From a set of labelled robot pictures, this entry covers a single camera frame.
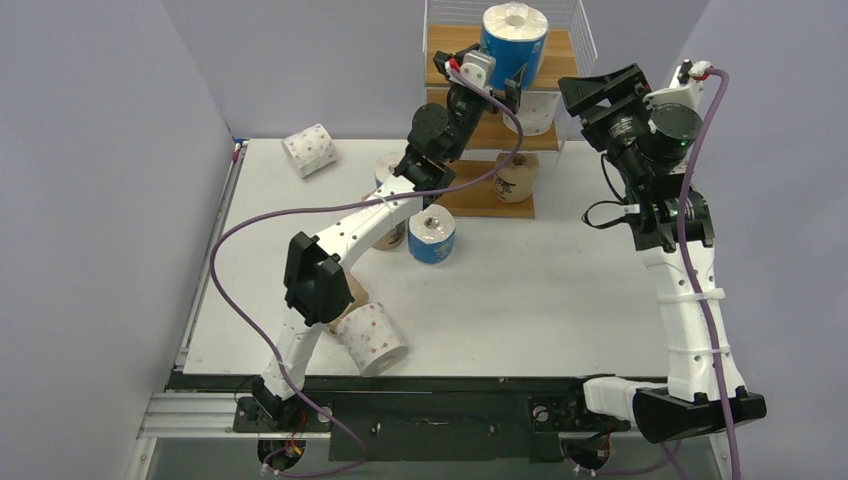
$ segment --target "red wire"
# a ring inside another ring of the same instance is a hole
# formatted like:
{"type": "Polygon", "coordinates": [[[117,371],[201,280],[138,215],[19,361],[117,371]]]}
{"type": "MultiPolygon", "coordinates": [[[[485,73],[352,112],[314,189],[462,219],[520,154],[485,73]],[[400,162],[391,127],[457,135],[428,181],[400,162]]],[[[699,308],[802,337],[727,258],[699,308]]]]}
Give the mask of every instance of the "red wire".
{"type": "Polygon", "coordinates": [[[294,445],[295,445],[294,444],[294,436],[297,435],[300,432],[300,429],[303,428],[304,425],[306,425],[306,412],[301,410],[300,411],[300,423],[297,424],[297,428],[294,429],[294,432],[292,432],[292,436],[289,438],[289,445],[291,445],[292,450],[294,450],[294,445]]]}

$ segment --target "black cable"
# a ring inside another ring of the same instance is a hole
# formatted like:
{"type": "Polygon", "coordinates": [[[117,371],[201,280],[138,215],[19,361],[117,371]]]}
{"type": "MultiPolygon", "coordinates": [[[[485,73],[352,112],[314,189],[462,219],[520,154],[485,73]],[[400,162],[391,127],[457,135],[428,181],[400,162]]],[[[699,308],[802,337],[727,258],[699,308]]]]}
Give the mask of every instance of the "black cable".
{"type": "Polygon", "coordinates": [[[618,201],[613,201],[613,200],[601,200],[599,202],[595,202],[595,203],[589,205],[589,208],[587,208],[586,211],[583,212],[583,215],[580,217],[580,221],[585,223],[586,225],[596,229],[596,230],[605,230],[607,228],[614,227],[614,226],[618,225],[619,223],[624,223],[626,221],[625,217],[622,215],[621,217],[616,218],[615,220],[610,220],[609,222],[602,223],[600,225],[595,225],[594,223],[592,223],[591,220],[589,220],[589,212],[591,212],[592,209],[597,207],[598,205],[618,205],[618,206],[622,206],[624,204],[621,203],[621,202],[618,202],[618,201]]]}
{"type": "Polygon", "coordinates": [[[242,380],[242,381],[241,381],[241,383],[239,383],[239,386],[238,386],[238,387],[236,387],[236,390],[233,392],[233,400],[236,402],[236,405],[238,405],[238,398],[236,397],[236,395],[238,395],[238,394],[239,394],[239,392],[241,391],[241,388],[242,388],[243,386],[245,386],[245,384],[247,384],[247,382],[249,382],[249,381],[251,381],[251,380],[255,379],[255,378],[256,378],[256,377],[258,377],[258,376],[259,376],[259,375],[249,375],[249,376],[248,376],[248,377],[246,377],[244,380],[242,380]]]}
{"type": "Polygon", "coordinates": [[[621,203],[627,203],[627,200],[618,193],[618,190],[612,185],[612,180],[609,178],[609,173],[607,173],[607,162],[609,162],[609,155],[606,153],[601,154],[601,171],[604,172],[604,180],[607,181],[607,186],[610,188],[610,192],[612,192],[613,196],[616,200],[621,203]]]}

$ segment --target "blue label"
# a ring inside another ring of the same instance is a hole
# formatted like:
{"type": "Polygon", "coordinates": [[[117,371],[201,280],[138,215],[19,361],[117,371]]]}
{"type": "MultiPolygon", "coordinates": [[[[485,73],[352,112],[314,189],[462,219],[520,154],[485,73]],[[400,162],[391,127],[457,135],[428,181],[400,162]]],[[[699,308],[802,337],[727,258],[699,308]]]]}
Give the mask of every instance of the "blue label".
{"type": "Polygon", "coordinates": [[[522,65],[527,64],[524,70],[524,81],[521,88],[527,88],[536,80],[539,64],[542,61],[542,51],[545,47],[545,34],[541,39],[512,42],[502,40],[483,29],[483,37],[480,40],[480,49],[483,53],[495,57],[495,71],[492,73],[492,86],[503,90],[504,82],[518,73],[522,65]]]}
{"type": "Polygon", "coordinates": [[[439,263],[448,258],[448,255],[453,251],[453,239],[455,236],[456,232],[451,233],[443,242],[424,243],[410,232],[409,241],[407,242],[409,253],[419,262],[439,263]]]}

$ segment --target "polka dot toilet paper roll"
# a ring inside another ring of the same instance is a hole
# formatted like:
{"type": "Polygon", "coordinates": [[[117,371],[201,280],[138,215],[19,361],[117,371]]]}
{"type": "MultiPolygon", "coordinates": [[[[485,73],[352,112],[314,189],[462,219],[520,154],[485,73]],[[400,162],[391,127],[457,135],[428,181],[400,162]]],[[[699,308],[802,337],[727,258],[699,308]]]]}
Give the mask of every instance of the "polka dot toilet paper roll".
{"type": "Polygon", "coordinates": [[[401,160],[403,160],[403,154],[399,152],[390,152],[377,159],[374,165],[374,181],[378,187],[395,173],[395,167],[401,160]]]}
{"type": "Polygon", "coordinates": [[[369,303],[350,312],[339,324],[338,338],[363,377],[379,375],[409,353],[409,347],[379,303],[369,303]]]}
{"type": "Polygon", "coordinates": [[[441,205],[430,205],[409,218],[409,253],[423,263],[444,261],[453,251],[456,220],[441,205]]]}
{"type": "Polygon", "coordinates": [[[320,123],[285,138],[283,150],[300,178],[335,162],[339,157],[336,144],[320,123]]]}
{"type": "MultiPolygon", "coordinates": [[[[550,92],[524,92],[521,94],[521,106],[518,107],[518,121],[524,129],[524,135],[533,137],[551,129],[559,105],[560,94],[550,92]]],[[[502,115],[504,124],[515,133],[518,129],[506,115],[502,115]]]]}

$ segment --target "white wall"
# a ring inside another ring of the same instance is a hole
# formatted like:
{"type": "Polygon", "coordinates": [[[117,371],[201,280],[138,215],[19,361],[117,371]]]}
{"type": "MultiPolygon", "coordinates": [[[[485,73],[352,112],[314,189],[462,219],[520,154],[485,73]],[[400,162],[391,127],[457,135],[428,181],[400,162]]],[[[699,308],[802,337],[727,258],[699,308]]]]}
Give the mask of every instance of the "white wall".
{"type": "Polygon", "coordinates": [[[602,75],[638,63],[651,85],[670,78],[709,0],[583,0],[602,75]]]}
{"type": "Polygon", "coordinates": [[[769,408],[739,430],[747,480],[848,476],[846,19],[843,1],[713,0],[681,52],[731,75],[695,181],[730,343],[769,408]]]}
{"type": "Polygon", "coordinates": [[[232,144],[158,0],[0,2],[0,470],[122,478],[232,144]]]}
{"type": "Polygon", "coordinates": [[[425,0],[162,0],[236,136],[406,137],[425,0]]]}

